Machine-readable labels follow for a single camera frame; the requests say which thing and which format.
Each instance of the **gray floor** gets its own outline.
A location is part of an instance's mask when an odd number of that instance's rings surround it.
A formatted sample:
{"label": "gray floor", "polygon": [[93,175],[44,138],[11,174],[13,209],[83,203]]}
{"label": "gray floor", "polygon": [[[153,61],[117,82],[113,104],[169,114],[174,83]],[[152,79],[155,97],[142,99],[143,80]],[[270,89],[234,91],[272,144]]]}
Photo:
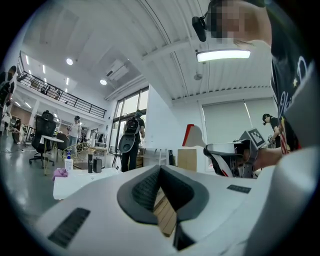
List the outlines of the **gray floor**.
{"label": "gray floor", "polygon": [[52,152],[50,158],[55,161],[55,166],[49,164],[48,175],[44,176],[40,160],[29,164],[29,159],[36,153],[35,149],[31,145],[25,147],[14,144],[10,132],[1,137],[0,149],[2,181],[11,199],[17,203],[21,216],[32,225],[46,210],[58,202],[53,198],[52,173],[56,168],[63,167],[64,163],[61,158],[56,163],[56,152]]}

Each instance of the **chair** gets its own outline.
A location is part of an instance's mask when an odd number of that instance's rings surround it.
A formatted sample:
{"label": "chair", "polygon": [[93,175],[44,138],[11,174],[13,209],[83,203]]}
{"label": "chair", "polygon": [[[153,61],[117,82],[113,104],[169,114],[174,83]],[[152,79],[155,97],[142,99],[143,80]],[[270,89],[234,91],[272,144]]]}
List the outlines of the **chair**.
{"label": "chair", "polygon": [[67,135],[63,134],[63,133],[58,133],[56,135],[56,138],[58,140],[62,140],[63,142],[57,142],[57,150],[56,150],[56,162],[58,162],[58,150],[62,150],[64,151],[68,146],[69,146],[69,139],[67,137]]}
{"label": "chair", "polygon": [[[42,167],[44,167],[44,160],[52,163],[52,166],[55,166],[55,162],[49,160],[47,157],[43,156],[45,153],[45,144],[41,144],[42,135],[52,137],[55,129],[56,123],[54,122],[54,116],[49,112],[43,112],[42,116],[37,116],[35,119],[35,133],[32,138],[31,145],[36,149],[37,154],[40,156],[35,156],[34,158],[29,159],[29,164],[35,160],[41,160]],[[51,151],[51,141],[45,140],[46,142],[46,152]]]}

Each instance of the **round ceiling light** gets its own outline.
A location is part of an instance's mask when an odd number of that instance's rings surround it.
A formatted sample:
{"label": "round ceiling light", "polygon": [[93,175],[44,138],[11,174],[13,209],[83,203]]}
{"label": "round ceiling light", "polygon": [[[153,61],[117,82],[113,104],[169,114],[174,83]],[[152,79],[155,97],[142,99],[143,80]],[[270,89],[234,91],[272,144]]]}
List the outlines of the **round ceiling light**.
{"label": "round ceiling light", "polygon": [[107,81],[106,81],[106,80],[101,79],[101,80],[100,80],[100,84],[102,84],[103,86],[106,86],[106,85],[107,85]]}
{"label": "round ceiling light", "polygon": [[66,59],[66,63],[67,63],[68,65],[72,65],[74,62],[72,61],[72,59],[67,58],[67,59]]}

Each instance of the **gold star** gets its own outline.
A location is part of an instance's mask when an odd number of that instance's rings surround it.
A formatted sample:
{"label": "gold star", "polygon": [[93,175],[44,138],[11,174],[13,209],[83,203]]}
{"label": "gold star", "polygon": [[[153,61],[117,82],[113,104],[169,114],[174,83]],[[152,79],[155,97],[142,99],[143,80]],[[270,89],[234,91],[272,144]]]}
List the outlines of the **gold star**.
{"label": "gold star", "polygon": [[297,87],[297,83],[298,83],[298,80],[296,78],[294,78],[293,80],[293,87]]}

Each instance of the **balcony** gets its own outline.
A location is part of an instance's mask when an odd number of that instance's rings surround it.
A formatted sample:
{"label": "balcony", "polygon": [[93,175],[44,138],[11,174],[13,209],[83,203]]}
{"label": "balcony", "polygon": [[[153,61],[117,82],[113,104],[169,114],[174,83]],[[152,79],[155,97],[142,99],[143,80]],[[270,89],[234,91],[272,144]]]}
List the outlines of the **balcony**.
{"label": "balcony", "polygon": [[28,72],[23,71],[17,78],[17,81],[22,85],[34,89],[43,95],[46,95],[56,101],[69,105],[73,108],[79,109],[83,112],[89,113],[99,118],[104,118],[106,110],[93,105],[83,99],[75,97],[67,92],[64,92],[60,88],[47,83],[40,78],[30,75]]}

